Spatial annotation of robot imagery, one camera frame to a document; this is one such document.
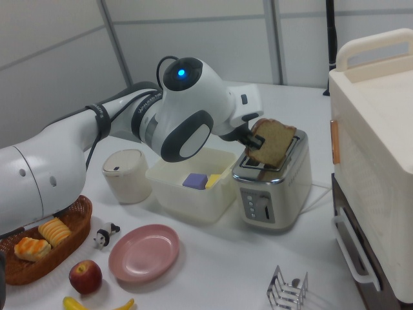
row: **yellow sponge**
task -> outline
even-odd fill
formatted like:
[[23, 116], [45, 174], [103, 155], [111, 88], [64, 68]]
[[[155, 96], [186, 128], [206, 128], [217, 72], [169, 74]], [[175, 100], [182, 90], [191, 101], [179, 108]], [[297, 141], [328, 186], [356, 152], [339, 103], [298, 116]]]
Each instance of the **yellow sponge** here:
[[213, 186], [213, 184], [215, 184], [215, 182], [219, 179], [221, 175], [220, 174], [211, 174], [208, 182], [205, 185], [205, 189], [209, 189], [210, 187]]

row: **red apple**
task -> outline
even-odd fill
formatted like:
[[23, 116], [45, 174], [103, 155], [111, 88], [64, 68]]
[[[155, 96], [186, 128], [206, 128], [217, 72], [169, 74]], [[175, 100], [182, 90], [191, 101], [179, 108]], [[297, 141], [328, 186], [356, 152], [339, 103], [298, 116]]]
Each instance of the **red apple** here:
[[69, 281], [82, 295], [96, 292], [102, 284], [102, 270], [93, 260], [77, 263], [69, 272]]

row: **silver toaster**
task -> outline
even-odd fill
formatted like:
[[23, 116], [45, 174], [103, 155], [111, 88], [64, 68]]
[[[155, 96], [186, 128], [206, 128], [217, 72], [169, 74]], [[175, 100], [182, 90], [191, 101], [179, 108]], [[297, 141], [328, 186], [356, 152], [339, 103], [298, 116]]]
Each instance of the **silver toaster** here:
[[268, 168], [243, 153], [232, 177], [244, 221], [273, 230], [291, 228], [312, 184], [307, 134], [296, 130], [279, 168]]

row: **bread roll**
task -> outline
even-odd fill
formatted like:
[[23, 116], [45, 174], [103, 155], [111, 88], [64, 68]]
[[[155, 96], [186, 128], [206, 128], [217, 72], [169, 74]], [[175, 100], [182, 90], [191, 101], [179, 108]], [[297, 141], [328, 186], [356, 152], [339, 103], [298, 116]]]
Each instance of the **bread roll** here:
[[24, 237], [14, 246], [14, 254], [21, 260], [36, 262], [45, 257], [52, 247], [46, 240]]
[[40, 225], [39, 233], [49, 241], [52, 247], [57, 247], [57, 245], [70, 236], [72, 232], [59, 218], [54, 218]]

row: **toast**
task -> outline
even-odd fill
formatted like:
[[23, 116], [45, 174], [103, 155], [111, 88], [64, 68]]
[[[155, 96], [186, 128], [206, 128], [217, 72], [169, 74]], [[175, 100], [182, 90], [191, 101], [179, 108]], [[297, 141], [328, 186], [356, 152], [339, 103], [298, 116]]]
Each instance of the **toast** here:
[[265, 138], [259, 150], [245, 149], [245, 154], [253, 160], [279, 168], [296, 134], [297, 128], [286, 126], [275, 119], [259, 119], [251, 131], [253, 135]]

